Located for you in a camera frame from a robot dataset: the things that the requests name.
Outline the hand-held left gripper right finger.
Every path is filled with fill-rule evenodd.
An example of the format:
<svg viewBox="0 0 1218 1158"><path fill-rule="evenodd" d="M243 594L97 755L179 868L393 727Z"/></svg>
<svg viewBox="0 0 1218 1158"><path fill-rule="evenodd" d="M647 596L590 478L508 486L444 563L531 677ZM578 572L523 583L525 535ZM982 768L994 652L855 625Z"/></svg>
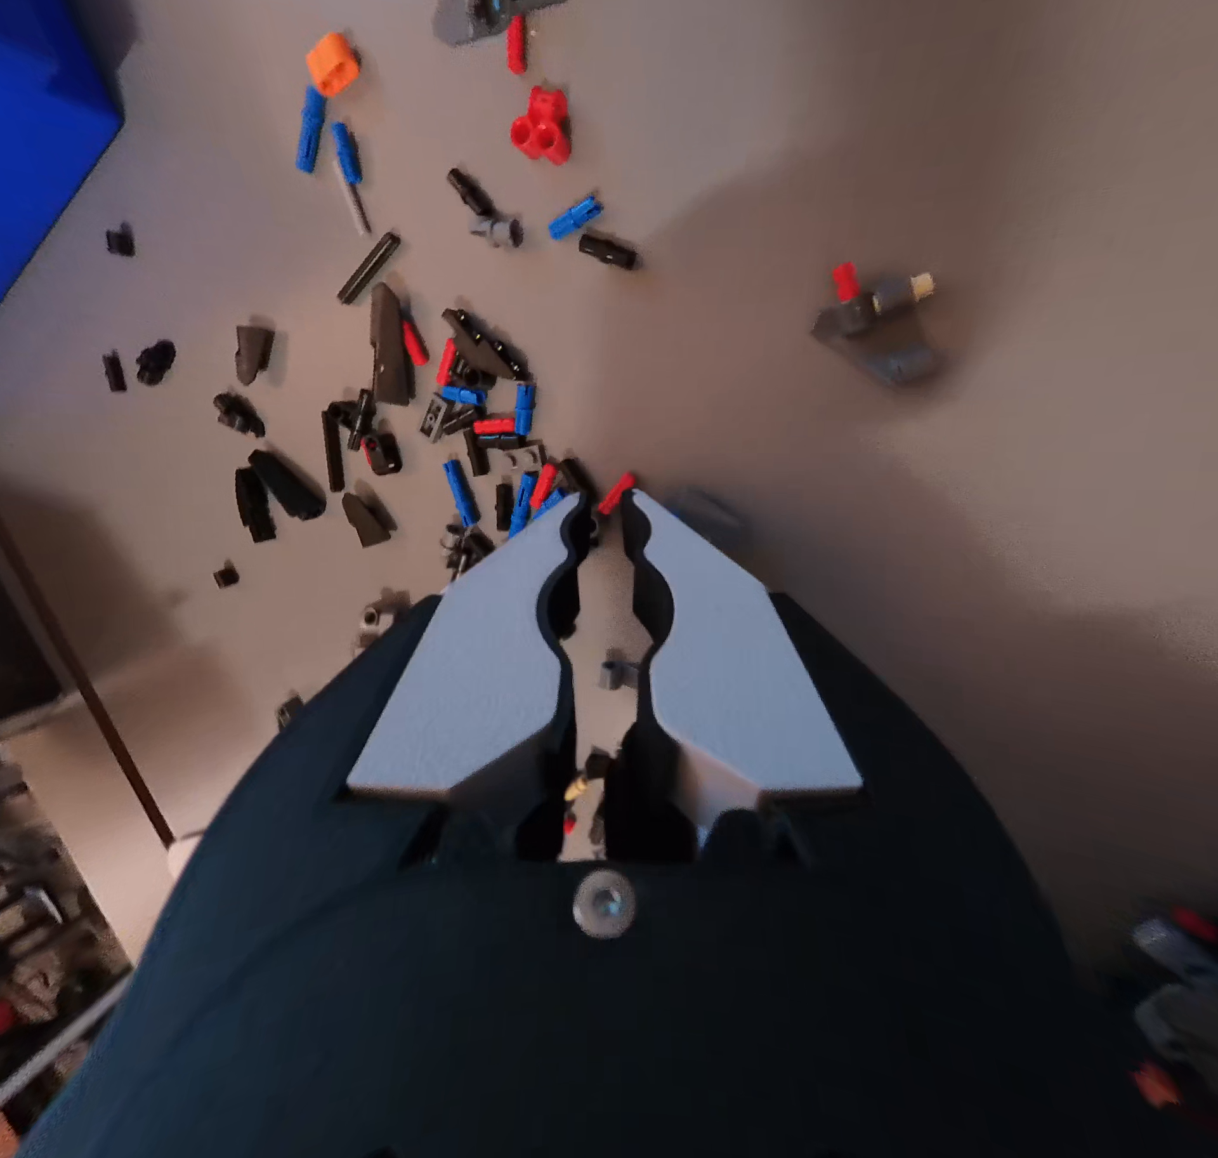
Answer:
<svg viewBox="0 0 1218 1158"><path fill-rule="evenodd" d="M762 581L642 492L622 505L636 581L666 602L647 698L676 793L857 793L860 773Z"/></svg>

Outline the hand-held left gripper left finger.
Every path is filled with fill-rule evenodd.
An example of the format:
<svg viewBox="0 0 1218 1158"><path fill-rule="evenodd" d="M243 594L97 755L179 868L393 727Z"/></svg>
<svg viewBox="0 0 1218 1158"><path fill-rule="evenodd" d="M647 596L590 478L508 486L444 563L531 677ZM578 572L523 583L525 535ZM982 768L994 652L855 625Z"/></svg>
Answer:
<svg viewBox="0 0 1218 1158"><path fill-rule="evenodd" d="M452 583L368 735L352 793L556 793L569 773L584 497Z"/></svg>

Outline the pile of small lego pieces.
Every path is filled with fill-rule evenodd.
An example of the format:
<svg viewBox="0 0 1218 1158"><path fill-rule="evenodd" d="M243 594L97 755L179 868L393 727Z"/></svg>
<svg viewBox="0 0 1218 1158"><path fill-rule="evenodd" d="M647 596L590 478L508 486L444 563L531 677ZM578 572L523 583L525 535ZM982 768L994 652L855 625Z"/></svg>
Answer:
<svg viewBox="0 0 1218 1158"><path fill-rule="evenodd" d="M386 543L391 530L391 512L378 505L372 492L348 492L344 486L344 462L338 459L344 450L338 447L338 430L355 421L356 407L338 404L323 412L325 453L330 468L330 493L344 500L344 512L355 514L355 528L360 543ZM171 514L187 514L187 478L189 468L175 476L175 486L153 484L147 492L137 492L137 470L130 470L128 497L139 500L128 514L139 514L128 530L171 530ZM578 459L554 459L554 484L549 492L541 486L541 472L525 468L519 482L503 478L498 486L500 505L496 508L498 528L506 535L508 530L525 530L525 518L546 514L558 508L558 500L584 493L587 512L579 525L584 547L598 543L598 534L607 530L608 514L598 508L601 497L595 488L587 488L587 478ZM275 514L280 522L304 522L315 525L325 514L323 488L298 470L285 454L258 441L250 453L250 459L235 462L235 518L250 534L252 543L275 542ZM472 570L477 563L491 558L493 542L475 525L461 522L464 508L456 505L456 514L445 528L449 542L444 542L445 570L456 581L464 579L461 570ZM269 740L269 718L255 715L252 709L252 684L288 684L288 667L321 667L325 656L336 652L321 652L317 634L310 621L330 605L330 588L338 583L338 600L352 600L355 592L338 581L338 572L325 572L313 567L310 581L304 567L290 572L279 572L279 602L259 602L246 594L250 612L235 621L235 634L229 631L220 638L220 648L235 648L238 634L252 634L252 648L246 659L235 667L255 667L252 684L235 672L229 672L220 659L208 659L200 648L195 659L187 656L189 646L175 642L171 629L171 602L189 602L189 588L175 594L162 594L155 600L150 588L142 588L137 572L128 572L128 563L118 550L97 534L97 547L84 558L86 563L76 567L76 583L80 583L80 629L86 629L86 642L95 664L95 675L103 675L103 693L118 707L115 723L118 735L125 740L125 752L115 755L124 760L130 774L130 791L147 785L143 812L153 816L157 807L167 812L160 816L167 826L167 843L175 837L189 837L195 831L202 831L205 823L218 812L220 801L231 793L238 774L252 768L255 756L262 752L262 744ZM283 622L285 634L262 634L255 631L255 618L269 625L269 618L288 618ZM541 820L554 820L558 815L558 831L541 827L541 857L554 853L558 860L594 860L594 853L573 853L578 799L574 789L590 784L590 770L574 770L574 761L558 756L558 770L554 784L558 785L561 799L554 805L558 812L541 812Z"/></svg>

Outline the red triple-hole lego connector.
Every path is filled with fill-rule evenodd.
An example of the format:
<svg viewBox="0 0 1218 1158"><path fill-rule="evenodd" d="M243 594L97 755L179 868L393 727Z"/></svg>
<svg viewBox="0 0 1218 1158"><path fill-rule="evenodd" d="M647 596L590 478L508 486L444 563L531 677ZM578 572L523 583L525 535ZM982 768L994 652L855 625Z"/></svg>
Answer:
<svg viewBox="0 0 1218 1158"><path fill-rule="evenodd" d="M525 113L511 122L508 143L527 161L565 165L573 155L565 90L532 88Z"/></svg>

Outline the orange lego connector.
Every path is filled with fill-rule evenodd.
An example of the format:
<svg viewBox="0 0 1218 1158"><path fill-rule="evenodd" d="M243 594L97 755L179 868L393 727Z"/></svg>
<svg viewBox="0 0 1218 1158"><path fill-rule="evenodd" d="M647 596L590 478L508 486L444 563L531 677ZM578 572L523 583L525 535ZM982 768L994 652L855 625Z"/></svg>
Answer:
<svg viewBox="0 0 1218 1158"><path fill-rule="evenodd" d="M327 33L304 55L306 73L321 97L332 100L360 80L360 55L348 36Z"/></svg>

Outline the grey panel with red pin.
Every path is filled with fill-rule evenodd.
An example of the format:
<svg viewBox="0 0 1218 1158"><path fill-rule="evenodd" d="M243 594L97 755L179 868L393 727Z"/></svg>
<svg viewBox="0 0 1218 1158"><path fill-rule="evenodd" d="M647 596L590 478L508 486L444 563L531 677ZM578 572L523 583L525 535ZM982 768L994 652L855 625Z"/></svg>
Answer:
<svg viewBox="0 0 1218 1158"><path fill-rule="evenodd" d="M863 283L852 264L829 270L835 300L811 324L811 338L886 390L919 390L943 374L943 357L920 325L920 306L936 294L930 270Z"/></svg>

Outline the black pin with grey connector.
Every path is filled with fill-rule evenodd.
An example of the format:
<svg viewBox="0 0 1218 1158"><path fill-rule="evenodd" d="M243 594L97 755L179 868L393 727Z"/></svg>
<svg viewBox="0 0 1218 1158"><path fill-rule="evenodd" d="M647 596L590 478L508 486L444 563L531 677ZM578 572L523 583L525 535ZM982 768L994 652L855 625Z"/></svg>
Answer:
<svg viewBox="0 0 1218 1158"><path fill-rule="evenodd" d="M470 212L470 233L491 247L517 250L525 241L519 219L500 216L486 190L461 169L449 169L445 184L458 194Z"/></svg>

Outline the blue plastic bin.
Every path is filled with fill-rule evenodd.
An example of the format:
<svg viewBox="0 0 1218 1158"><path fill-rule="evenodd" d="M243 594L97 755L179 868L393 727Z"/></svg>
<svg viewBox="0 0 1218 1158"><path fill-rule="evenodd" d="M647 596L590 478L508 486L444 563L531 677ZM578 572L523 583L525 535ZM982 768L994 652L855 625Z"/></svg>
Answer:
<svg viewBox="0 0 1218 1158"><path fill-rule="evenodd" d="M0 0L0 294L124 126L69 0Z"/></svg>

